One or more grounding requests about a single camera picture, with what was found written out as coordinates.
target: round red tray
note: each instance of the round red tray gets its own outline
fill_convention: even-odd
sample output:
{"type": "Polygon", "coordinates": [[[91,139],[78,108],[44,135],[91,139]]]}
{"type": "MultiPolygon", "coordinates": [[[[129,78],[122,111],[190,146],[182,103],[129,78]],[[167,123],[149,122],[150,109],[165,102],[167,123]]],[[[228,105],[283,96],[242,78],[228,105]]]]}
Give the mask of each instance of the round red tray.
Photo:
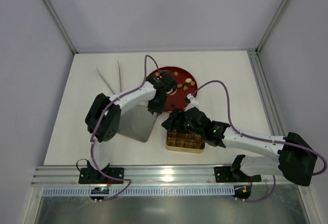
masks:
{"type": "MultiPolygon", "coordinates": [[[[166,103],[165,103],[165,111],[173,111],[174,108],[179,108],[179,109],[184,109],[185,107],[187,107],[187,102],[185,101],[185,97],[190,94],[193,93],[194,91],[197,90],[197,81],[195,80],[195,78],[192,76],[191,73],[189,73],[187,70],[184,70],[182,68],[179,67],[162,67],[159,68],[159,70],[169,70],[170,74],[172,76],[174,72],[177,72],[179,75],[177,77],[175,77],[176,79],[176,83],[177,84],[182,84],[183,82],[186,81],[187,78],[191,78],[191,80],[193,82],[195,82],[195,85],[192,87],[190,84],[187,85],[188,90],[183,90],[182,88],[177,88],[176,93],[173,95],[169,95],[168,98],[166,99],[166,103]]],[[[154,70],[153,72],[151,72],[149,75],[155,74],[157,72],[157,69],[154,70]]]]}

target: black wire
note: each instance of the black wire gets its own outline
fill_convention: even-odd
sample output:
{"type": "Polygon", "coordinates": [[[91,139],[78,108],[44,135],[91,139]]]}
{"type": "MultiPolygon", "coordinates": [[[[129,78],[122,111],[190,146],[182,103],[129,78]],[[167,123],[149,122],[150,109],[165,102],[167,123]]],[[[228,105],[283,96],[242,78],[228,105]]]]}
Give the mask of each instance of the black wire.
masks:
{"type": "Polygon", "coordinates": [[[82,159],[80,159],[80,160],[77,160],[77,162],[76,162],[75,165],[76,165],[76,168],[77,168],[77,170],[78,170],[79,172],[81,172],[81,170],[78,168],[78,165],[77,165],[77,164],[78,164],[79,161],[82,161],[82,160],[85,160],[85,161],[88,162],[88,160],[86,160],[85,158],[82,158],[82,159]]]}

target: white tabletop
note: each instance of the white tabletop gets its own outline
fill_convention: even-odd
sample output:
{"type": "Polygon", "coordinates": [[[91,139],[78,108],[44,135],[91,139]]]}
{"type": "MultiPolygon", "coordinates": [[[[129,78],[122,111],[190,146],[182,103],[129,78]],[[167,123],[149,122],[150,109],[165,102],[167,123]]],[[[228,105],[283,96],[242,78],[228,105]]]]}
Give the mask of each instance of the white tabletop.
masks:
{"type": "MultiPolygon", "coordinates": [[[[111,95],[96,67],[108,74],[111,86],[119,90],[117,60],[122,72],[122,89],[136,87],[144,74],[147,53],[77,54],[50,140],[44,165],[74,165],[90,157],[90,134],[85,117],[96,95],[111,95]]],[[[160,67],[177,66],[189,71],[198,86],[219,79],[230,93],[231,117],[235,126],[252,132],[269,134],[267,119],[255,83],[246,51],[220,52],[155,52],[151,55],[160,67]]],[[[155,69],[151,60],[147,73],[155,69]]],[[[227,98],[220,84],[210,84],[197,94],[200,109],[210,118],[228,122],[227,98]]],[[[202,154],[174,152],[165,148],[166,130],[161,123],[165,113],[157,118],[152,134],[142,143],[117,134],[110,143],[108,159],[112,165],[188,165],[230,164],[238,154],[255,155],[238,149],[211,147],[206,144],[202,154]]]]}

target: metal frame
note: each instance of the metal frame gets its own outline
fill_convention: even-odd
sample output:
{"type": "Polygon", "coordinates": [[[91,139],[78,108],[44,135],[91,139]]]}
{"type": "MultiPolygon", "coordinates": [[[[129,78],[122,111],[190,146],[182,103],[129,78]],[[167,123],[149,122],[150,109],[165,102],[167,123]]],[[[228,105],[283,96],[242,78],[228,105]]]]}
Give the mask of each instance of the metal frame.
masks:
{"type": "MultiPolygon", "coordinates": [[[[64,28],[58,14],[53,8],[50,0],[42,0],[53,17],[59,31],[63,35],[67,45],[77,54],[69,35],[64,28]]],[[[272,86],[269,82],[265,66],[261,60],[261,51],[268,41],[270,35],[278,25],[284,12],[291,0],[281,0],[272,20],[270,21],[259,45],[256,49],[243,49],[248,51],[250,63],[254,73],[255,81],[259,90],[262,105],[265,111],[266,119],[269,124],[270,132],[273,135],[285,135],[286,129],[282,121],[280,109],[277,105],[272,86]]],[[[133,181],[134,186],[189,186],[192,185],[213,185],[215,177],[213,168],[222,165],[188,165],[188,166],[121,166],[125,168],[125,177],[133,181]]],[[[79,172],[74,166],[47,166],[37,167],[31,186],[33,193],[30,204],[27,209],[24,223],[34,223],[37,210],[40,205],[40,196],[43,193],[44,186],[62,186],[75,187],[78,181],[79,172]]],[[[277,178],[279,184],[289,184],[284,178],[277,178]]],[[[264,177],[264,182],[254,184],[271,184],[270,176],[264,177]]],[[[316,203],[311,195],[311,188],[299,187],[302,200],[304,202],[307,214],[311,223],[322,223],[317,212],[316,203]]]]}

